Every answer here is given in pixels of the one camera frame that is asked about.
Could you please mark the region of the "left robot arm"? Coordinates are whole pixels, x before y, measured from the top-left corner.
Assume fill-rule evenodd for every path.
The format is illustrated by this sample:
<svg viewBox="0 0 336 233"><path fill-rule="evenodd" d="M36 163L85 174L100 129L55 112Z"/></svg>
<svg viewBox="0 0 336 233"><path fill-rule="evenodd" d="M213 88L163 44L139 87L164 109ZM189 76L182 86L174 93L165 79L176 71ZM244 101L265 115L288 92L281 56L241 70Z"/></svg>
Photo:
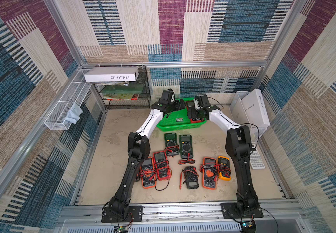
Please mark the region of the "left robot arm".
<svg viewBox="0 0 336 233"><path fill-rule="evenodd" d="M102 209L102 223L123 221L128 218L132 190L137 174L150 154L149 138L164 116L185 108L184 101L175 100L172 89L164 90L154 103L142 126L128 137L128 164L122 182L110 201Z"/></svg>

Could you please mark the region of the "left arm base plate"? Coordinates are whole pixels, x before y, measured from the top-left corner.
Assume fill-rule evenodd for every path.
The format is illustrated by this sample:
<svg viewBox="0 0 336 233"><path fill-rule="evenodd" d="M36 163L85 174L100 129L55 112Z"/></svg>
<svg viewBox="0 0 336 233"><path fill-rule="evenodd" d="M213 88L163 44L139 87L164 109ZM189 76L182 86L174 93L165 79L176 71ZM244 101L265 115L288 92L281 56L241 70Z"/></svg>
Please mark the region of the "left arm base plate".
<svg viewBox="0 0 336 233"><path fill-rule="evenodd" d="M141 222L143 217L143 206L132 205L129 206L128 211L125 211L124 217L118 216L111 211L111 208L106 206L102 209L101 223L134 223Z"/></svg>

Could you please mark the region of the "green plastic basket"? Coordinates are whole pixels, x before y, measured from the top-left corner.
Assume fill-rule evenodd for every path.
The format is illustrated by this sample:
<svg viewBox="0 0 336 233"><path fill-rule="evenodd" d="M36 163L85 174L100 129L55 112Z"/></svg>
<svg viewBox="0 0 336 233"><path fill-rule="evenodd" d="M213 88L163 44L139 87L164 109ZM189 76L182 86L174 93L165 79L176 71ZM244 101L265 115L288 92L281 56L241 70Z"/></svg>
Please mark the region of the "green plastic basket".
<svg viewBox="0 0 336 233"><path fill-rule="evenodd" d="M187 116L187 108L185 107L184 109L176 111L176 107L178 106L178 103L172 103L168 105L168 109L171 110L170 115L165 115L157 125L161 131L168 132L200 128L206 123L206 121L191 122Z"/></svg>

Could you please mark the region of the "dark green multimeter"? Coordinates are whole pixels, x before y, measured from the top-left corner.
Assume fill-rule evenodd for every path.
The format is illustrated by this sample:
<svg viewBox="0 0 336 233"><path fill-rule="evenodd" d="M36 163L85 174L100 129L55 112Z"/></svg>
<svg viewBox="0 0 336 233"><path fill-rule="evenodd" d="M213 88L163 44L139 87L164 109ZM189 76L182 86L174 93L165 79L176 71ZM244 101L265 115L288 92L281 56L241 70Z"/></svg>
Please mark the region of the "dark green multimeter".
<svg viewBox="0 0 336 233"><path fill-rule="evenodd" d="M181 159L193 159L193 143L191 135L179 135Z"/></svg>

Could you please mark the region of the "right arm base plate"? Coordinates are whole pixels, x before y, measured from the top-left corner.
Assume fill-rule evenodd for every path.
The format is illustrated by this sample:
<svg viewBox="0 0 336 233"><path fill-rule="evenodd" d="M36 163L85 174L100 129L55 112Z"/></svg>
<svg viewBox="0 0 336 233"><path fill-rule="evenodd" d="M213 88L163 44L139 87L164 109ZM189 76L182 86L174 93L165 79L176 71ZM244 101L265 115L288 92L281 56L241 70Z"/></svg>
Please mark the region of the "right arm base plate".
<svg viewBox="0 0 336 233"><path fill-rule="evenodd" d="M240 203L221 203L224 219L263 218L264 214L260 205L241 206Z"/></svg>

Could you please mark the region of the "red multimeter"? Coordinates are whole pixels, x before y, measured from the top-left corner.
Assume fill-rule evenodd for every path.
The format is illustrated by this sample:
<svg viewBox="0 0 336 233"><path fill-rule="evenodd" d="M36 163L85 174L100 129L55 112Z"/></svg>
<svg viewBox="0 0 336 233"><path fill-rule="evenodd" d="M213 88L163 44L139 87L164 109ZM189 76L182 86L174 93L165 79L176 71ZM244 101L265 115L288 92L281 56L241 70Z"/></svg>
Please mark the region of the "red multimeter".
<svg viewBox="0 0 336 233"><path fill-rule="evenodd" d="M190 119L191 123L202 122L202 119L198 117L194 101L187 101L186 108L187 108L187 116Z"/></svg>
<svg viewBox="0 0 336 233"><path fill-rule="evenodd" d="M171 179L171 169L165 151L155 152L153 154L153 164L159 181Z"/></svg>

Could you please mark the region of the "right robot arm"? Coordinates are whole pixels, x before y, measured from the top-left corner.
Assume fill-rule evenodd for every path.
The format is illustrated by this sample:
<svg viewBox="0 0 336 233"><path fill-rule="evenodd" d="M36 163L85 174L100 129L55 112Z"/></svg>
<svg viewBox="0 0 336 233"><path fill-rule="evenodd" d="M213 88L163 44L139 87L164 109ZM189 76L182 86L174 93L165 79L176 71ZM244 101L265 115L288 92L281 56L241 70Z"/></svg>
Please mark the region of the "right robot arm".
<svg viewBox="0 0 336 233"><path fill-rule="evenodd" d="M248 125L231 120L218 106L211 105L206 95L195 96L194 100L188 102L187 109L189 119L209 120L226 133L225 149L235 168L237 201L221 204L224 218L262 218L263 211L250 172L250 155L253 149Z"/></svg>

